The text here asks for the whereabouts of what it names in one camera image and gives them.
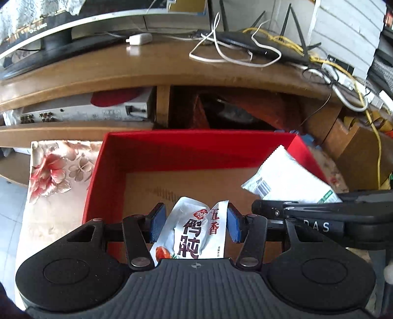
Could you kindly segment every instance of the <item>white charger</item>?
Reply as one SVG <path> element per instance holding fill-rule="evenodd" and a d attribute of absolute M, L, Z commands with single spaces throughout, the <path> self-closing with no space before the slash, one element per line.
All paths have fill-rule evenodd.
<path fill-rule="evenodd" d="M 153 41 L 153 36 L 151 33 L 140 33 L 131 35 L 128 39 L 125 40 L 130 46 L 141 46 L 142 44 L 146 44 Z"/>

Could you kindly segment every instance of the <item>wooden shelf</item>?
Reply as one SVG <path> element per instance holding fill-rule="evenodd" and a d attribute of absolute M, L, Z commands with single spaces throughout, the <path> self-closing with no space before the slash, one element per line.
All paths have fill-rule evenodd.
<path fill-rule="evenodd" d="M 135 86 L 229 86 L 318 99 L 329 95 L 326 86 L 305 81 L 293 66 L 276 63 L 260 69 L 202 63 L 188 56 L 194 46 L 194 42 L 155 37 L 143 46 L 121 44 L 39 68 L 0 82 L 0 112 L 58 97 Z M 203 46 L 198 54 L 219 57 L 214 46 Z M 233 58 L 248 57 L 235 50 L 228 54 Z"/>
<path fill-rule="evenodd" d="M 0 176 L 12 183 L 27 187 L 30 176 L 30 155 L 13 152 L 1 158 Z"/>
<path fill-rule="evenodd" d="M 151 130 L 150 122 L 53 122 L 0 127 L 0 147 L 27 147 L 32 141 L 101 141 L 108 132 Z"/>

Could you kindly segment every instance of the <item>yellow cable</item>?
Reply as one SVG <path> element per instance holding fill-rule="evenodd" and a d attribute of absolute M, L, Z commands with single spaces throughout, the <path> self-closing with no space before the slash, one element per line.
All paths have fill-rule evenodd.
<path fill-rule="evenodd" d="M 257 30 L 257 28 L 250 27 L 250 28 L 244 29 L 243 33 L 247 33 L 249 31 L 256 31 L 256 30 Z M 282 35 L 273 36 L 270 33 L 268 33 L 266 30 L 263 30 L 263 29 L 259 29 L 258 31 L 263 33 L 263 34 L 265 34 L 268 37 L 269 40 L 274 41 L 276 43 L 279 43 L 279 44 L 281 44 L 283 46 L 286 46 L 286 47 L 296 51 L 301 56 L 304 56 L 303 48 L 300 45 L 298 45 L 295 42 L 293 42 L 292 40 L 290 40 L 290 39 L 288 39 L 288 38 L 286 38 L 286 37 L 284 37 Z M 341 71 L 342 73 L 344 73 L 347 77 L 349 77 L 352 80 L 353 84 L 354 84 L 355 91 L 357 92 L 357 94 L 359 96 L 360 103 L 362 104 L 362 106 L 365 106 L 365 102 L 364 102 L 364 99 L 363 99 L 363 94 L 360 92 L 360 90 L 358 88 L 358 85 L 357 85 L 357 81 L 352 76 L 352 74 L 350 74 L 347 70 L 342 68 L 340 65 L 338 65 L 338 64 L 336 64 L 336 63 L 334 63 L 332 61 L 321 59 L 321 58 L 319 58 L 317 56 L 310 55 L 310 61 L 311 62 L 316 62 L 316 63 L 321 63 L 321 64 L 323 64 L 323 63 L 329 64 L 329 65 L 335 67 L 336 69 L 338 69 L 339 71 Z M 371 127 L 372 127 L 373 132 L 374 132 L 374 134 L 376 136 L 376 139 L 378 140 L 377 180 L 378 180 L 378 189 L 380 189 L 380 187 L 381 187 L 382 143 L 381 143 L 381 138 L 379 136 L 378 130 L 376 129 L 376 127 L 375 127 L 375 125 L 374 125 L 374 123 L 373 123 L 373 121 L 371 119 L 370 112 L 368 110 L 366 110 L 365 113 L 367 115 L 367 118 L 368 118 L 369 122 L 371 123 Z"/>

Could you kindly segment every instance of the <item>white tile floor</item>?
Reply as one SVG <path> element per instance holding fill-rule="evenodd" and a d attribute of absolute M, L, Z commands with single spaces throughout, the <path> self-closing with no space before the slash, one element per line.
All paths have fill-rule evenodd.
<path fill-rule="evenodd" d="M 27 188 L 0 177 L 0 281 L 15 300 L 15 257 L 22 227 Z"/>

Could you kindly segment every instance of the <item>white snack package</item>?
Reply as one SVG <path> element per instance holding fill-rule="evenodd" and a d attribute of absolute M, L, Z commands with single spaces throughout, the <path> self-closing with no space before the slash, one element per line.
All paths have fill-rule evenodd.
<path fill-rule="evenodd" d="M 280 145 L 258 172 L 242 185 L 263 200 L 304 204 L 341 203 L 329 185 L 301 166 Z"/>
<path fill-rule="evenodd" d="M 223 258 L 228 202 L 210 209 L 197 200 L 180 198 L 150 249 L 154 264 L 169 258 Z"/>

